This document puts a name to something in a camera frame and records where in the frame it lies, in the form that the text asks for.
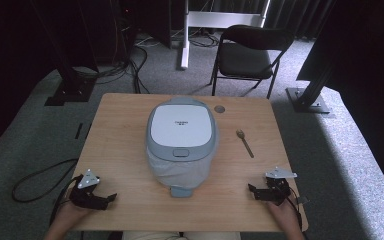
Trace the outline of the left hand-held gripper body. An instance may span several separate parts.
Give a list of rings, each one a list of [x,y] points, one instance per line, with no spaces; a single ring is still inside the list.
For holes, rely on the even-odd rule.
[[[70,201],[78,207],[97,209],[97,197],[93,191],[100,183],[100,179],[90,169],[87,169],[84,174],[74,178],[75,184],[69,195]]]

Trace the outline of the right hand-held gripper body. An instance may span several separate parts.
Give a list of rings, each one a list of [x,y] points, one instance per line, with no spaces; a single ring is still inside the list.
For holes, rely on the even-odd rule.
[[[265,173],[266,184],[274,193],[273,201],[280,205],[291,195],[291,188],[288,179],[294,179],[297,174],[291,170],[286,170],[276,166],[273,170]]]

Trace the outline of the white plastic bin bag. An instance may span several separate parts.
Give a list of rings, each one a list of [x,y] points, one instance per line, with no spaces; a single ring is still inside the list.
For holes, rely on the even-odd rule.
[[[209,176],[217,148],[146,149],[148,165],[156,179],[165,186],[193,191]]]

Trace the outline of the grey trash bin white lid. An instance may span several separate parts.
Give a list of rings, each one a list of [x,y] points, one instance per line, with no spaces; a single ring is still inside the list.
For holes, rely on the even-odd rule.
[[[157,105],[150,113],[146,128],[146,149],[209,149],[219,145],[219,129],[209,107],[191,97],[174,97]],[[175,198],[187,198],[193,191],[171,188]]]

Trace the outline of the person's left hand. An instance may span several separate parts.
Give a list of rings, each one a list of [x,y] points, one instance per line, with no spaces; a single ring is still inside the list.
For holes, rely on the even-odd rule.
[[[90,209],[76,206],[70,199],[69,193],[63,195],[53,223],[64,231],[68,231],[78,224],[91,212]]]

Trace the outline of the person's right hand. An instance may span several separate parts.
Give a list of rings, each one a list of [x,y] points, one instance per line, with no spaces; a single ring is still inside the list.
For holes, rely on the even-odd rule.
[[[300,231],[296,209],[287,200],[284,200],[280,205],[268,202],[266,206],[284,232]]]

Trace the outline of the black metal stand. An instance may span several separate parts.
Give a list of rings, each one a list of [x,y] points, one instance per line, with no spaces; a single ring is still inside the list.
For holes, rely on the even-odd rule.
[[[308,86],[306,88],[291,87],[286,89],[289,100],[296,112],[319,114],[330,113],[329,108],[320,94],[323,87],[331,78],[332,71],[332,62],[319,65],[304,64],[297,79],[308,80]]]
[[[45,105],[63,106],[66,102],[88,102],[97,78],[83,77],[72,68],[58,41],[57,34],[52,29],[51,20],[46,16],[44,8],[40,5],[41,1],[30,0],[30,3],[49,39],[51,56],[62,78],[54,95],[46,100]]]

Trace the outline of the black folding chair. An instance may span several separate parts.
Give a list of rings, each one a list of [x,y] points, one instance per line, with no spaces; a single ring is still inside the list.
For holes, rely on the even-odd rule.
[[[247,25],[233,25],[224,30],[219,39],[216,58],[209,84],[215,95],[219,79],[255,81],[257,88],[263,80],[270,80],[266,98],[269,99],[277,77],[280,59],[294,41],[287,29],[269,29]]]

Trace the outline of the black computer tower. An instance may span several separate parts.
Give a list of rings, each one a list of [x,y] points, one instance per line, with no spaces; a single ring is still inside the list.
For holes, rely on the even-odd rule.
[[[110,8],[115,29],[113,61],[126,65],[137,33],[135,3],[134,0],[110,0]]]

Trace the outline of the black curtain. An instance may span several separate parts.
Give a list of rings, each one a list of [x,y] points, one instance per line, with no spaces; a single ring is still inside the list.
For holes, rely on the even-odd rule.
[[[208,10],[228,13],[261,13],[268,5],[264,26],[285,28],[298,39],[316,38],[336,0],[206,0]]]

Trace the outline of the black panel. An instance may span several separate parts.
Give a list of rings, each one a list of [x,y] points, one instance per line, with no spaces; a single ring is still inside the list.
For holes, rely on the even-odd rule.
[[[171,48],[171,0],[138,0],[138,27]]]

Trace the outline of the white desk frame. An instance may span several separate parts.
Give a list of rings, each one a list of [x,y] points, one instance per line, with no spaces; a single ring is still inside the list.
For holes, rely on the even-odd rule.
[[[265,0],[262,10],[259,14],[252,13],[229,13],[229,12],[201,12],[191,11],[189,9],[189,0],[183,0],[184,9],[184,27],[183,27],[183,48],[181,68],[187,69],[189,66],[189,28],[221,28],[226,29],[233,25],[248,25],[263,27],[267,19],[267,13],[271,0]]]

